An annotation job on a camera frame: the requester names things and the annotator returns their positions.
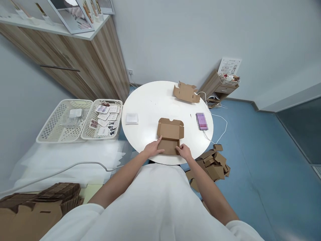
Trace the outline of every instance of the display shelf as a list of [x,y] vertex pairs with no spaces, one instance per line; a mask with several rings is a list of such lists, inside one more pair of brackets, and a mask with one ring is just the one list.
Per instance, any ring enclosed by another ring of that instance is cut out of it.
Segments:
[[85,33],[77,33],[77,34],[71,34],[67,30],[67,28],[60,23],[55,23],[54,26],[51,26],[46,23],[45,20],[37,19],[39,21],[39,25],[33,25],[29,23],[27,20],[23,20],[18,14],[11,14],[10,18],[3,18],[0,17],[0,23],[5,23],[5,24],[10,24],[18,27],[25,27],[25,28],[30,28],[34,30],[40,30],[44,32],[49,32],[49,33],[55,33],[55,34],[60,34],[60,35],[65,35],[69,37],[74,37],[74,38],[80,38],[84,40],[92,40],[95,35],[98,33],[98,31],[101,29],[101,27],[107,22],[109,19],[110,15],[104,14],[104,21],[102,22],[94,22],[94,31],[91,32],[85,32]]

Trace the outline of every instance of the white shirt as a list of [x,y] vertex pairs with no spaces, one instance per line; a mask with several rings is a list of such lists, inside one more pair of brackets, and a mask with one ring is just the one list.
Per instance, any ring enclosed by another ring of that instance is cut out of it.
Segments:
[[209,214],[179,166],[143,166],[126,192],[106,209],[85,204],[67,213],[49,240],[260,240],[242,221],[226,226]]

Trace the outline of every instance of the mirror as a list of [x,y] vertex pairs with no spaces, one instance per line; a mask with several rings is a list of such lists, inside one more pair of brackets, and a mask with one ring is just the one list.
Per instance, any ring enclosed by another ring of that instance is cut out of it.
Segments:
[[111,0],[96,0],[103,14],[115,14],[113,2]]
[[95,30],[78,0],[48,0],[48,2],[71,34]]

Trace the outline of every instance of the white plastic basket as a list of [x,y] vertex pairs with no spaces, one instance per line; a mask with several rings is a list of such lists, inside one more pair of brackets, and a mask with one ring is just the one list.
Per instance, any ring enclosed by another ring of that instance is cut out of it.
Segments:
[[[71,143],[84,142],[80,134],[87,120],[91,100],[64,99],[52,112],[45,125],[37,136],[37,143]],[[71,109],[83,109],[81,122],[77,128],[65,128],[61,124]]]
[[[92,128],[89,127],[90,125],[90,121],[91,119],[94,120],[98,120],[98,115],[99,113],[96,112],[96,109],[99,105],[101,105],[102,103],[110,103],[110,105],[117,105],[120,107],[120,113],[117,116],[117,121],[119,120],[119,124],[117,126],[117,128],[115,129],[115,135],[113,136],[98,136],[98,131],[99,128],[101,127],[100,125],[98,125],[97,130],[94,130]],[[120,125],[121,125],[121,112],[123,109],[123,102],[121,100],[112,100],[112,99],[97,99],[94,101],[94,103],[92,104],[90,110],[89,110],[89,114],[87,117],[87,121],[85,123],[85,127],[81,133],[81,138],[85,139],[85,140],[101,140],[101,139],[117,139],[119,136],[119,132],[120,132]]]

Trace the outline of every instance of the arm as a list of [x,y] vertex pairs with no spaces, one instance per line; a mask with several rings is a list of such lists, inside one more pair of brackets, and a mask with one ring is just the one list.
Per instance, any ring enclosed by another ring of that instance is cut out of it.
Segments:
[[113,201],[122,195],[130,184],[133,182],[136,174],[151,156],[155,156],[163,149],[157,150],[162,136],[157,141],[149,143],[145,149],[139,153],[134,159],[123,166],[115,175],[113,175],[96,194],[88,201],[88,203],[99,204],[103,208],[107,208]]
[[223,225],[232,220],[239,220],[238,216],[226,201],[225,197],[218,189],[208,174],[192,158],[191,151],[185,144],[176,147],[181,157],[183,157],[197,181],[197,187],[200,194],[208,207],[210,213]]

